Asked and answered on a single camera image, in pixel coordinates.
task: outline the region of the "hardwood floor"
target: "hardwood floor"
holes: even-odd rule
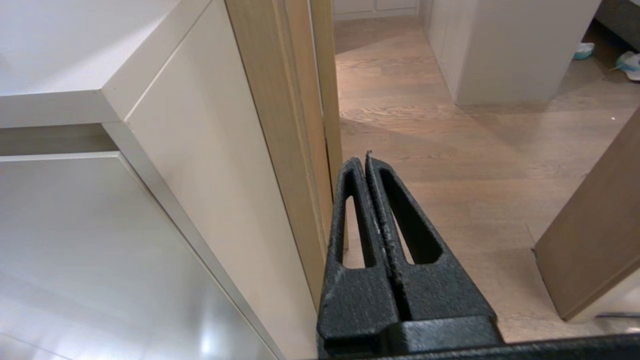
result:
[[[455,106],[415,17],[335,26],[342,151],[390,163],[484,293],[508,342],[638,331],[564,323],[531,248],[622,125],[640,85],[609,72],[622,51],[594,31],[545,103]],[[344,263],[363,267],[353,207]]]

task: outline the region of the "black textured plastic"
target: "black textured plastic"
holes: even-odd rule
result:
[[[342,265],[353,196],[365,268]],[[415,264],[407,262],[397,222]],[[343,164],[317,323],[320,359],[640,359],[640,335],[504,344],[497,317],[393,168]]]

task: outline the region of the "white cabinet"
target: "white cabinet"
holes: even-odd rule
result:
[[[456,104],[547,101],[599,4],[433,0],[426,31]]]
[[[415,8],[418,0],[376,0],[376,10]]]
[[[0,157],[0,352],[273,359],[119,152]]]
[[[334,13],[372,12],[376,0],[333,0]]]
[[[415,15],[418,0],[333,0],[335,20]]]

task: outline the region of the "glossy white panel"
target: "glossy white panel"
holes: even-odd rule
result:
[[[444,36],[442,55],[439,59],[449,91],[455,99],[458,94],[460,77],[467,60],[467,49],[473,33],[477,0],[438,0],[447,1],[447,29]]]
[[[274,358],[119,152],[0,158],[0,229],[3,360]]]

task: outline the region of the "white countertop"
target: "white countertop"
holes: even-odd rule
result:
[[[209,1],[0,0],[0,127],[123,120]]]

